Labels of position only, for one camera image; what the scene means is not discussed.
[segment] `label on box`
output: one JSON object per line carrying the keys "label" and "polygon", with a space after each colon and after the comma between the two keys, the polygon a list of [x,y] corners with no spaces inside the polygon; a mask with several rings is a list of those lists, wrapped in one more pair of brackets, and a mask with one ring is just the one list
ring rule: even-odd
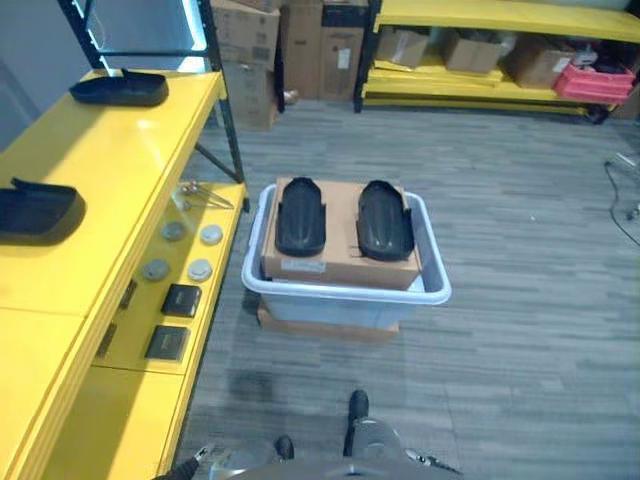
{"label": "label on box", "polygon": [[553,71],[555,73],[561,73],[565,68],[567,68],[567,65],[569,65],[570,61],[571,59],[568,57],[561,58],[556,62],[555,66],[553,67]]}
{"label": "label on box", "polygon": [[289,272],[324,273],[324,271],[327,269],[327,264],[325,262],[318,262],[316,260],[287,258],[280,261],[280,268]]}
{"label": "label on box", "polygon": [[349,60],[351,60],[351,49],[340,49],[338,51],[338,70],[349,70]]}

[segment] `black tray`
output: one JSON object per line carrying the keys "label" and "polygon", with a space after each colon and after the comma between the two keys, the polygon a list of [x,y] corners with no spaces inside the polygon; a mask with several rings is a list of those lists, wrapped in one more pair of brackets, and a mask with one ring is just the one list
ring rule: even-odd
{"label": "black tray", "polygon": [[78,102],[100,105],[153,107],[169,95],[163,75],[130,72],[122,69],[121,77],[98,77],[76,83],[69,92]]}
{"label": "black tray", "polygon": [[55,245],[80,225],[83,198],[75,188],[11,180],[0,189],[0,244]]}
{"label": "black tray", "polygon": [[356,228],[360,251],[375,260],[406,260],[415,246],[411,210],[388,182],[374,180],[362,190]]}
{"label": "black tray", "polygon": [[326,206],[313,180],[294,178],[284,188],[276,220],[276,248],[292,257],[310,257],[324,249]]}

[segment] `round metal disc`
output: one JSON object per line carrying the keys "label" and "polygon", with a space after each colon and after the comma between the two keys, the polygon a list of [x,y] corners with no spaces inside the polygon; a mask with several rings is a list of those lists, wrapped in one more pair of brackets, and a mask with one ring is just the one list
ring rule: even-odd
{"label": "round metal disc", "polygon": [[169,274],[169,264],[161,258],[154,258],[142,269],[142,276],[150,282],[159,282]]}
{"label": "round metal disc", "polygon": [[168,242],[182,240],[187,234],[187,228],[182,222],[170,222],[162,227],[162,236]]}
{"label": "round metal disc", "polygon": [[200,232],[200,240],[207,245],[217,245],[222,240],[222,228],[218,225],[207,225]]}
{"label": "round metal disc", "polygon": [[212,273],[211,264],[204,258],[194,260],[187,268],[187,276],[194,282],[204,282]]}

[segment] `gray wall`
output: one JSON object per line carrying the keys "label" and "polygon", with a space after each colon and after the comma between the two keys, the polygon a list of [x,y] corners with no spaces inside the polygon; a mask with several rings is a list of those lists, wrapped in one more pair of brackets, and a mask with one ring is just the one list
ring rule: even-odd
{"label": "gray wall", "polygon": [[[181,0],[96,0],[94,13],[89,27],[108,48],[193,45]],[[116,58],[109,65],[175,69],[181,61]],[[89,69],[55,0],[0,1],[0,151]]]}
{"label": "gray wall", "polygon": [[57,2],[0,2],[0,149],[87,70]]}

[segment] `yellow shelf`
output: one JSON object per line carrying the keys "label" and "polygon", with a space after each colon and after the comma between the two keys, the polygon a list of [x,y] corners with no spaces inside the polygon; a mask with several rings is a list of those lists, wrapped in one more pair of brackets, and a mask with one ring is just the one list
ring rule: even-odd
{"label": "yellow shelf", "polygon": [[368,106],[395,107],[443,107],[443,108],[482,108],[490,110],[514,110],[526,112],[565,113],[584,115],[582,105],[562,105],[545,102],[506,102],[473,98],[445,98],[430,96],[372,95],[364,99]]}
{"label": "yellow shelf", "polygon": [[467,72],[451,72],[442,60],[440,54],[436,51],[428,51],[420,61],[420,65],[416,68],[409,68],[397,63],[386,60],[374,60],[373,66],[375,71],[392,70],[397,73],[387,73],[389,78],[413,79],[415,81],[431,81],[440,83],[464,83],[480,86],[495,86],[499,84],[504,74],[500,68],[496,67],[488,74],[467,73]]}
{"label": "yellow shelf", "polygon": [[[195,207],[183,212],[175,202],[169,203],[136,270],[138,287],[129,307],[114,316],[116,330],[106,355],[94,358],[43,479],[139,480],[170,467],[245,197],[244,185],[205,187],[235,208]],[[167,242],[160,229],[175,220],[187,227],[187,236]],[[210,224],[223,230],[218,245],[207,246],[199,239],[202,227]],[[171,272],[161,282],[147,282],[140,268],[158,257],[167,261]],[[188,264],[196,258],[207,258],[214,271],[211,278],[197,284],[186,276]],[[171,283],[202,289],[193,318],[160,312]],[[189,329],[180,361],[144,358],[156,325]]]}
{"label": "yellow shelf", "polygon": [[10,366],[0,398],[11,406],[0,415],[3,480],[40,477],[213,103],[225,95],[219,73],[164,73],[161,105],[92,106],[66,94],[0,155],[0,187],[13,176],[71,185],[87,204],[59,245],[0,246],[0,318],[10,327],[0,348]]}
{"label": "yellow shelf", "polygon": [[630,13],[507,0],[383,0],[380,25],[488,28],[640,43]]}
{"label": "yellow shelf", "polygon": [[559,98],[548,88],[522,88],[510,78],[504,77],[496,85],[483,85],[476,81],[475,77],[468,82],[459,81],[456,73],[443,73],[438,81],[424,79],[420,75],[372,68],[369,70],[369,79],[364,85],[363,94],[370,93],[404,94],[404,95],[432,95],[443,97],[474,97],[493,100],[526,100],[545,102],[571,102]]}

